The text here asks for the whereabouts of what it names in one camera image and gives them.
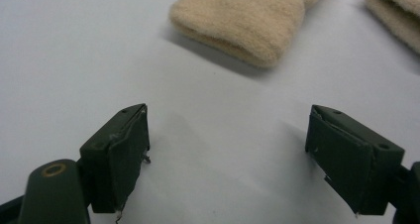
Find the white surface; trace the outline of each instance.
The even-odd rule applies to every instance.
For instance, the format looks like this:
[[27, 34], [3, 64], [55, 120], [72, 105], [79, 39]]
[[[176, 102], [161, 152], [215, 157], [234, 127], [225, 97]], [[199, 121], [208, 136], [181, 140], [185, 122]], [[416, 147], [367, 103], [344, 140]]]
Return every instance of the white surface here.
[[[185, 39], [175, 0], [0, 0], [0, 202], [79, 158], [118, 110], [149, 105], [153, 163], [121, 223], [391, 223], [356, 218], [304, 153], [312, 104], [420, 161], [420, 56], [364, 6], [321, 0], [277, 68]], [[116, 215], [92, 214], [92, 223]]]

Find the beige knitted fabric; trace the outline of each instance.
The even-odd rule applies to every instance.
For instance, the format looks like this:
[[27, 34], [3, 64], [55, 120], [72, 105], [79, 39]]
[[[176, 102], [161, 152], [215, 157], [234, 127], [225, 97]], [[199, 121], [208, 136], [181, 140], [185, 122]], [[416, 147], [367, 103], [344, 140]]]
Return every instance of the beige knitted fabric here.
[[169, 12], [185, 36], [260, 67], [287, 49], [318, 0], [178, 0]]
[[420, 0], [366, 0], [389, 30], [420, 54]]

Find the white table surface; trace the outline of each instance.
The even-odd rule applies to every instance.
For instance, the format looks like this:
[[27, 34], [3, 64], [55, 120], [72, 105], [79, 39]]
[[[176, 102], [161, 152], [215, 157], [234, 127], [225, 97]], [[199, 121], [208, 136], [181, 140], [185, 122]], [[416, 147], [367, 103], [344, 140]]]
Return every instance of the white table surface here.
[[[304, 153], [312, 104], [420, 161], [420, 56], [364, 0], [320, 0], [275, 69], [185, 39], [175, 0], [0, 0], [0, 202], [79, 158], [118, 110], [149, 106], [152, 164], [120, 223], [391, 223], [356, 217]], [[92, 223], [114, 223], [93, 214]]]

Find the beige sock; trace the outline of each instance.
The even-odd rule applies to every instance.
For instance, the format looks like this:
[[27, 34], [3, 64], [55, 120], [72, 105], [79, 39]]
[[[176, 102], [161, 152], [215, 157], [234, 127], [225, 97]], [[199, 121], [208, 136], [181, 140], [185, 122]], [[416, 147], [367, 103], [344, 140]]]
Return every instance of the beige sock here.
[[420, 0], [366, 0], [389, 30], [420, 54]]
[[259, 67], [287, 49], [305, 10], [318, 0], [178, 0], [170, 9], [185, 36]]

